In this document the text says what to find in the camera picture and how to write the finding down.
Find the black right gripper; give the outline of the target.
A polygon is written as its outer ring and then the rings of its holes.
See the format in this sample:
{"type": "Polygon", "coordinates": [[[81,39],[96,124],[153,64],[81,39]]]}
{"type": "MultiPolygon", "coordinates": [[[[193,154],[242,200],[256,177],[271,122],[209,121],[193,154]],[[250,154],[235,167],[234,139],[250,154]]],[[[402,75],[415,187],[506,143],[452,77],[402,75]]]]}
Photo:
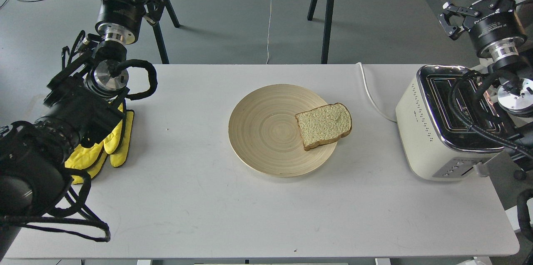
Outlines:
{"type": "Polygon", "coordinates": [[[465,31],[479,58],[491,58],[496,44],[516,48],[527,41],[524,27],[516,14],[515,0],[478,0],[470,8],[446,0],[438,21],[451,40],[465,31]]]}

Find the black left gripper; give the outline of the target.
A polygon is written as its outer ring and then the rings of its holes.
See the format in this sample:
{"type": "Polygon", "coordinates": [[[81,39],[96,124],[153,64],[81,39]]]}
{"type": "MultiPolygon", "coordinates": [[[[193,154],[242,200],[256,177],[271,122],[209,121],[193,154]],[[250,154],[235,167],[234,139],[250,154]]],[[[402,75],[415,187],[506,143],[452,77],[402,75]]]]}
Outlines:
{"type": "Polygon", "coordinates": [[[103,41],[130,45],[138,40],[143,20],[158,24],[164,0],[100,0],[95,31],[103,41]]]}

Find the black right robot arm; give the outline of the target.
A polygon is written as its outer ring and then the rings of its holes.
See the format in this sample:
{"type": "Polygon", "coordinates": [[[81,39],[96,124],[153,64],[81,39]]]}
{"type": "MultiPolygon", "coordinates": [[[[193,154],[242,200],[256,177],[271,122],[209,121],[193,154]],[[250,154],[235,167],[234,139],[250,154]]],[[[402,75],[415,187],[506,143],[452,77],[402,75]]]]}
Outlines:
{"type": "Polygon", "coordinates": [[[468,7],[446,0],[438,20],[447,36],[456,40],[464,32],[479,58],[491,58],[488,73],[470,70],[453,85],[448,104],[453,117],[482,138],[506,149],[518,165],[514,178],[524,180],[532,172],[532,124],[521,127],[512,117],[532,117],[532,64],[518,49],[527,36],[516,8],[532,0],[478,0],[468,7]],[[481,81],[472,96],[474,113],[493,124],[503,124],[502,136],[474,123],[455,102],[459,87],[469,79],[481,81]]]}

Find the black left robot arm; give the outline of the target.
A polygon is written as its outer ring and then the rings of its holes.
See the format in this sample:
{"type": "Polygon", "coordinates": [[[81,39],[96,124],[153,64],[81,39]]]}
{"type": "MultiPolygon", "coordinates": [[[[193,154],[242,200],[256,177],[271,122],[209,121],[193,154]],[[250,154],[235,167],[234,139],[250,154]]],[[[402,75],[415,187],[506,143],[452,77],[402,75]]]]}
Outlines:
{"type": "Polygon", "coordinates": [[[69,234],[108,242],[109,226],[86,204],[90,175],[67,168],[77,147],[101,143],[126,118],[119,110],[125,99],[141,100],[157,88],[154,66],[128,60],[126,46],[138,39],[141,22],[156,25],[162,0],[100,0],[96,33],[80,32],[62,70],[48,83],[44,100],[49,112],[34,123],[16,121],[1,128],[1,254],[20,229],[52,233],[49,224],[100,229],[103,237],[69,234]]]}

